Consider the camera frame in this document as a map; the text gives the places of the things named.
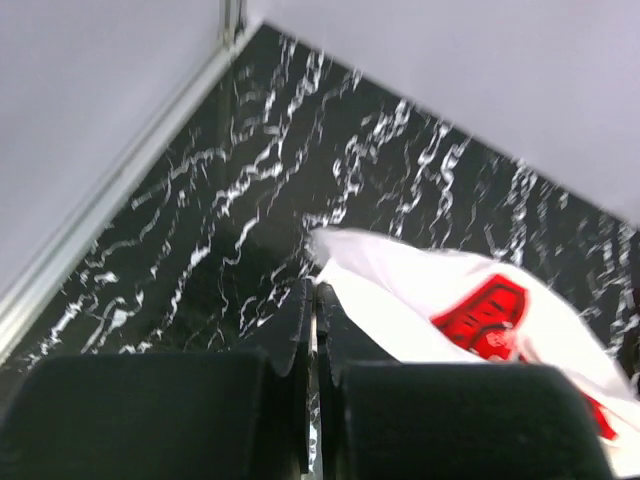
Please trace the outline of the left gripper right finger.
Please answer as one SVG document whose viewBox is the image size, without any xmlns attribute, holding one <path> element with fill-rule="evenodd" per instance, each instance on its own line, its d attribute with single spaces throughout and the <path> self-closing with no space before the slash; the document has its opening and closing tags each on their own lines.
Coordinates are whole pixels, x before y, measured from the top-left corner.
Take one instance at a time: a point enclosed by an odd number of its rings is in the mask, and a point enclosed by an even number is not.
<svg viewBox="0 0 640 480">
<path fill-rule="evenodd" d="M 577 389 L 546 366 L 403 364 L 316 295 L 327 479 L 609 479 Z"/>
</svg>

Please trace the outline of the white t shirt red print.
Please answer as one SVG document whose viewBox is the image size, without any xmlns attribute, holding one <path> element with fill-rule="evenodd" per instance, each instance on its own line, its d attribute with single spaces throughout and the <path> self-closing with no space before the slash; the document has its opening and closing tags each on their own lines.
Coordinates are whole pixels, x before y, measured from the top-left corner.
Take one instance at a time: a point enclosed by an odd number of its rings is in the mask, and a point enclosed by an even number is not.
<svg viewBox="0 0 640 480">
<path fill-rule="evenodd" d="M 363 230 L 317 228 L 311 239 L 319 280 L 395 359 L 551 365 L 585 395 L 606 442 L 638 436 L 639 402 L 619 364 L 577 310 L 526 270 Z"/>
</svg>

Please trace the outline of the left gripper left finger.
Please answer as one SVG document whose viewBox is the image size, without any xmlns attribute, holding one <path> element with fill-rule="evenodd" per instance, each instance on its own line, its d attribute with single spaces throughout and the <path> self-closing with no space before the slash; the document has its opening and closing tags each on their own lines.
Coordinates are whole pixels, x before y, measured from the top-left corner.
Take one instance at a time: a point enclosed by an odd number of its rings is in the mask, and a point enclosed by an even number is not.
<svg viewBox="0 0 640 480">
<path fill-rule="evenodd" d="M 1 422 L 5 479 L 298 479 L 309 466 L 313 287 L 232 349 L 36 367 Z"/>
</svg>

